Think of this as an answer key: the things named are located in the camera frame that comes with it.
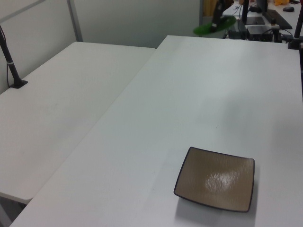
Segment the black Franka gripper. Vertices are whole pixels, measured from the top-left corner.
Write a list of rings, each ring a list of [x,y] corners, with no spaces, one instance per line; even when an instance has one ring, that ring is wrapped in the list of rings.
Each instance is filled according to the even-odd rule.
[[[214,33],[220,23],[220,17],[222,16],[225,9],[225,0],[218,0],[214,9],[214,16],[212,19],[211,32]]]

